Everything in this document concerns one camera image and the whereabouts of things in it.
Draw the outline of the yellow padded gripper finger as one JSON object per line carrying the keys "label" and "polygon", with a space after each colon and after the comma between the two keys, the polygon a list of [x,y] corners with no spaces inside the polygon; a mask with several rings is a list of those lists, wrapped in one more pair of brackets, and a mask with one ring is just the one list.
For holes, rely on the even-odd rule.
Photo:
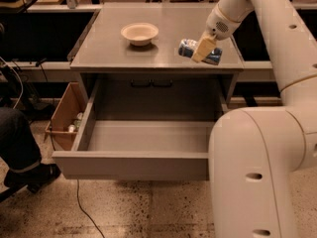
{"label": "yellow padded gripper finger", "polygon": [[217,38],[215,35],[211,35],[204,32],[197,43],[197,47],[191,57],[195,62],[203,61],[212,51],[217,48]]}

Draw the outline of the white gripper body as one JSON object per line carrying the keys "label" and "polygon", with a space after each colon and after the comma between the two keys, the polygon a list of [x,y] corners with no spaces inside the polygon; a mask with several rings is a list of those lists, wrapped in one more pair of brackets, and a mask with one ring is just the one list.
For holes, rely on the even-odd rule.
{"label": "white gripper body", "polygon": [[206,20],[206,32],[222,41],[230,38],[241,25],[241,21],[231,19],[216,5]]}

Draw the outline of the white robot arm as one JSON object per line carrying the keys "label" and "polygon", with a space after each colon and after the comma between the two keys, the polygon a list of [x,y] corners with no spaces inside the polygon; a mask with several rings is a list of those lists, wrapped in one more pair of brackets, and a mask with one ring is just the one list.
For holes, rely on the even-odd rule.
{"label": "white robot arm", "polygon": [[209,175],[216,238],[298,238],[289,175],[316,164],[317,44],[289,0],[220,0],[193,55],[205,59],[257,15],[281,97],[214,125]]}

